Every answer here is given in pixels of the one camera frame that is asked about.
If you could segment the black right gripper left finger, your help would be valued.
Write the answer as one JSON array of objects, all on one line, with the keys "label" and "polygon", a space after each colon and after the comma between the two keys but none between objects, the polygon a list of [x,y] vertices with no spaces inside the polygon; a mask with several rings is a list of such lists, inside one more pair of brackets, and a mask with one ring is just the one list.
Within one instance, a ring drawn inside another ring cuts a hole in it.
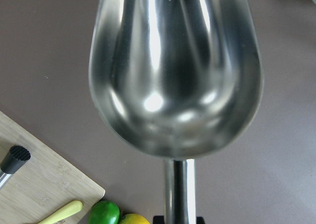
[{"label": "black right gripper left finger", "polygon": [[153,216],[153,224],[165,224],[164,216]]}]

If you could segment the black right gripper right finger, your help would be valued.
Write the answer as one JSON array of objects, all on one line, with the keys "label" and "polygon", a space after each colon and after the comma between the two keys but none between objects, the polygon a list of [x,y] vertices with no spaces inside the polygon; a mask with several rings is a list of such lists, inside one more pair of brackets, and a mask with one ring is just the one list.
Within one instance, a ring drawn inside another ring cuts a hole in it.
[{"label": "black right gripper right finger", "polygon": [[197,224],[205,224],[203,217],[197,217]]}]

